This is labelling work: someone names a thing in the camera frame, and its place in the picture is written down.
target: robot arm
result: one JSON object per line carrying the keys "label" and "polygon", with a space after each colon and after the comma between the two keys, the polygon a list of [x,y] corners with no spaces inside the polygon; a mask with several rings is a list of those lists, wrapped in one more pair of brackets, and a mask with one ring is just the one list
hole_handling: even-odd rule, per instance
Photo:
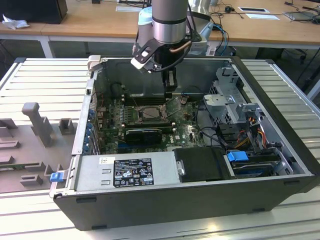
{"label": "robot arm", "polygon": [[209,5],[210,0],[152,0],[152,7],[139,14],[140,49],[134,53],[131,63],[139,70],[161,72],[165,94],[178,86],[176,65],[193,48],[201,49],[207,44],[197,28],[210,34],[213,25]]}

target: desk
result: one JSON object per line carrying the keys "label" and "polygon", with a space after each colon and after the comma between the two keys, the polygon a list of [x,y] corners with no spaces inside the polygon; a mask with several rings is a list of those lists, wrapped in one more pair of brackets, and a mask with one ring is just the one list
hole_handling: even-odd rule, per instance
{"label": "desk", "polygon": [[[117,3],[101,2],[91,4],[90,0],[66,0],[68,12],[61,24],[30,23],[26,29],[11,30],[0,26],[0,39],[40,41],[47,58],[54,57],[50,41],[78,42],[119,42],[133,43],[137,34],[137,12],[118,12]],[[285,0],[225,0],[238,7],[266,8],[271,14],[294,12],[295,8],[285,5]],[[295,0],[294,4],[315,7],[317,4]],[[219,7],[210,9],[218,11]],[[229,33],[230,46],[265,48],[317,49],[320,47],[320,26],[301,22],[291,22],[284,15],[280,20],[250,19],[245,14],[241,19],[237,14],[225,14],[221,19],[223,28]],[[221,41],[220,32],[212,32],[209,43],[217,45]]]}

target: screw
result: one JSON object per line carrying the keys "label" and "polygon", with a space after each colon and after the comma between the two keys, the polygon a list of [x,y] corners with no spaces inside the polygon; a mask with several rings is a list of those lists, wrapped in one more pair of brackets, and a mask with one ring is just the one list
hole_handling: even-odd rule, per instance
{"label": "screw", "polygon": [[184,170],[183,170],[183,169],[181,169],[181,168],[179,168],[179,169],[178,169],[178,175],[179,175],[179,176],[183,176],[183,175],[185,175]]}

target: paper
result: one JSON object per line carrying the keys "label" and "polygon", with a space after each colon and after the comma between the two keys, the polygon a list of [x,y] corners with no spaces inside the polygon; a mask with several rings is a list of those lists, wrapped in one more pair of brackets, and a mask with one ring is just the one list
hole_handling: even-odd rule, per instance
{"label": "paper", "polygon": [[5,15],[2,15],[2,16],[3,16],[3,19],[4,19],[2,21],[2,23],[9,29],[16,30],[16,28],[20,29],[20,28],[29,27],[27,21],[25,21],[25,20],[13,20],[13,19],[5,17]]}
{"label": "paper", "polygon": [[116,6],[115,11],[117,12],[137,12],[139,13],[142,10],[142,7],[135,6]]}
{"label": "paper", "polygon": [[275,15],[267,15],[267,14],[253,14],[253,13],[246,13],[249,18],[251,19],[267,19],[267,20],[280,20]]}

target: copper pipe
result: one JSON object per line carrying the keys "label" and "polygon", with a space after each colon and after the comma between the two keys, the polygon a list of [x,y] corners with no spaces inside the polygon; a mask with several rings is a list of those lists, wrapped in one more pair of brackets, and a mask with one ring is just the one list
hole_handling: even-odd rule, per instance
{"label": "copper pipe", "polygon": [[186,47],[188,47],[191,44],[192,44],[191,41],[187,41],[185,44],[183,44],[182,46],[180,46],[178,48],[170,48],[170,53],[176,54],[176,53],[182,51],[183,49],[185,49]]}

